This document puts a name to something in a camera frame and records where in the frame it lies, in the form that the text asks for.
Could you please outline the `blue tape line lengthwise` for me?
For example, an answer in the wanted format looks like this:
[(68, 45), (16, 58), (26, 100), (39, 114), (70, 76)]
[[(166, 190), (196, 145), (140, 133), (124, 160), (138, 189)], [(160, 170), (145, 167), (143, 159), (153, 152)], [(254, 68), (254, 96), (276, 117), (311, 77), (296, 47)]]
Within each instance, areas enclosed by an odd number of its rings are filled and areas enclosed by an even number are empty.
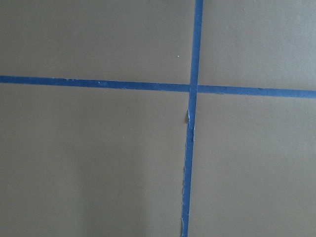
[(192, 168), (195, 141), (195, 122), (198, 94), (198, 74), (200, 60), (200, 44), (202, 32), (203, 0), (195, 1), (194, 30), (191, 58), (191, 74), (189, 84), (188, 100), (188, 123), (186, 132), (185, 163), (183, 174), (183, 194), (182, 194), (182, 230), (181, 237), (189, 235), (190, 200), (192, 184)]

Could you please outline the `blue tape line crosswise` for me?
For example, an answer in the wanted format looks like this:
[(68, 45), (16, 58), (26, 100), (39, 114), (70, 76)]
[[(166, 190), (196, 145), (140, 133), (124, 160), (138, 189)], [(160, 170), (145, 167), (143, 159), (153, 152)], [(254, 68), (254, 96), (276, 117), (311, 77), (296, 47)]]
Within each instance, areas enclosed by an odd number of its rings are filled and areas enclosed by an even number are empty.
[[(18, 76), (1, 76), (0, 81), (1, 83), (29, 84), (29, 85), (72, 86), (72, 87), (89, 87), (89, 88), (170, 91), (170, 92), (189, 92), (190, 91), (190, 85), (174, 84), (174, 83), (127, 82), (127, 81), (88, 80), (88, 79), (57, 79), (57, 78), (18, 77)], [(315, 99), (316, 97), (316, 92), (313, 90), (212, 86), (212, 85), (198, 85), (197, 92), (210, 93), (210, 94), (231, 94), (231, 95), (289, 97), (289, 98), (308, 98), (308, 99)]]

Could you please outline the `brown paper table cover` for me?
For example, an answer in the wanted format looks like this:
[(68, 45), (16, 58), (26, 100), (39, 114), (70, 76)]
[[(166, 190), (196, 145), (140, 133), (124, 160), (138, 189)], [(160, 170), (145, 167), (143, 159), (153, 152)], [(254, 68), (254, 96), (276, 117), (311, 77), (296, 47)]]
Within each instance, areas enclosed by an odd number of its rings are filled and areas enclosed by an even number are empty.
[[(190, 84), (196, 0), (3, 0), (0, 76)], [(313, 0), (204, 0), (198, 85), (316, 91)], [(189, 92), (0, 82), (3, 237), (181, 237)], [(316, 234), (316, 98), (197, 93), (188, 237)]]

